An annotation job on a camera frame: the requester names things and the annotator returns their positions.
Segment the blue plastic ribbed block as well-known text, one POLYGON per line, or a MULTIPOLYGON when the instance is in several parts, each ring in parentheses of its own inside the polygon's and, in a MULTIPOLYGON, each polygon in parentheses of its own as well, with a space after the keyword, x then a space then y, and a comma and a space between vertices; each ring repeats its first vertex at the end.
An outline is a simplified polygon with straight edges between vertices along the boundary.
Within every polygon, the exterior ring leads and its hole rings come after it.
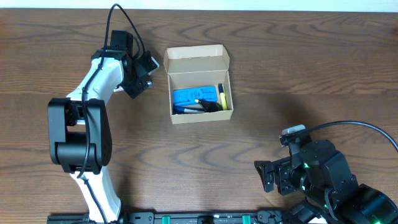
POLYGON ((206 100, 211 102, 218 101, 218 95, 215 86, 202 86, 174 90, 173 97, 175 106, 195 105, 195 100, 206 100))

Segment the blue capped whiteboard marker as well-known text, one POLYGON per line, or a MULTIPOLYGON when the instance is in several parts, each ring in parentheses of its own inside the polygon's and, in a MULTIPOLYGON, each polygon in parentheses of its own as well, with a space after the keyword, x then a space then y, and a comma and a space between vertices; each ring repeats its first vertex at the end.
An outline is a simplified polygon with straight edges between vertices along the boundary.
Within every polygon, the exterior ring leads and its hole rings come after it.
POLYGON ((186 108, 180 106, 174 106, 175 114, 202 114, 205 113, 203 109, 199 108, 186 108))

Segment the black correction tape dispenser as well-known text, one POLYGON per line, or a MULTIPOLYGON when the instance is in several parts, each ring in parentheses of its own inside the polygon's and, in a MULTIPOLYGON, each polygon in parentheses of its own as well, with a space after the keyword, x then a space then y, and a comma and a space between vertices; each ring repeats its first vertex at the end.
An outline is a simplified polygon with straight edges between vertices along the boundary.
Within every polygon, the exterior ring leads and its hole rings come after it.
POLYGON ((199 100, 196 99, 195 102, 200 105, 206 113, 212 113, 217 111, 222 111, 222 106, 217 102, 199 100))

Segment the yellow highlighter pen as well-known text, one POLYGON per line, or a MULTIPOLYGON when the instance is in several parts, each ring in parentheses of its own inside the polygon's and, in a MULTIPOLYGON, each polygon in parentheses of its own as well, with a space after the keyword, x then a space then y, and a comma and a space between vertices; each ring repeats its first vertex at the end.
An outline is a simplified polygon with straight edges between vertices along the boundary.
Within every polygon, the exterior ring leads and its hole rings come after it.
POLYGON ((228 105, 226 102, 226 94, 225 94, 225 90, 224 90, 224 85, 222 83, 218 84, 218 90, 219 90, 219 94, 220 94, 221 107, 223 110, 227 110, 228 105))

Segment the black capped whiteboard marker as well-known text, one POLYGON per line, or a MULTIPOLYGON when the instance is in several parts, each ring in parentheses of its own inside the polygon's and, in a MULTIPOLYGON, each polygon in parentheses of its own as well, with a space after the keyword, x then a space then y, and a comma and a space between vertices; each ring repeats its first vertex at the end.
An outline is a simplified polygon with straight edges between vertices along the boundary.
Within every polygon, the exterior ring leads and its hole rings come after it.
POLYGON ((124 91, 124 89, 121 86, 119 86, 119 87, 117 87, 117 88, 115 88, 113 90, 114 93, 117 93, 117 92, 120 92, 120 91, 124 91))

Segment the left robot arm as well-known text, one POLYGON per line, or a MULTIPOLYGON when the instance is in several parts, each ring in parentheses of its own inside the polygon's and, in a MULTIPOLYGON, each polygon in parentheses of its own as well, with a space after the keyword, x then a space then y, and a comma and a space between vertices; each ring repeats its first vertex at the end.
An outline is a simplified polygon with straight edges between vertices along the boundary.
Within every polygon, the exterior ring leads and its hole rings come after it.
POLYGON ((112 94, 136 98, 152 85, 159 64, 139 35, 113 30, 91 57, 91 68, 66 97, 48 104, 50 157, 78 184, 89 212, 50 215, 48 223, 129 223, 110 178, 113 142, 106 105, 112 94))

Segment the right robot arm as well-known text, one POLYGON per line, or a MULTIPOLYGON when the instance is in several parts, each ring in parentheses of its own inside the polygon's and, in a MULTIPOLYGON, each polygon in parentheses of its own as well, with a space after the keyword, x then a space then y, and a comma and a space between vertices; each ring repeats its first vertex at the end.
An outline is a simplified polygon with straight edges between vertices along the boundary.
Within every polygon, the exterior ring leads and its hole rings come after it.
POLYGON ((345 156, 329 140, 281 136, 289 156, 255 161, 265 192, 301 192, 305 200, 283 212, 282 223, 397 223, 397 205, 384 193, 358 184, 345 156))

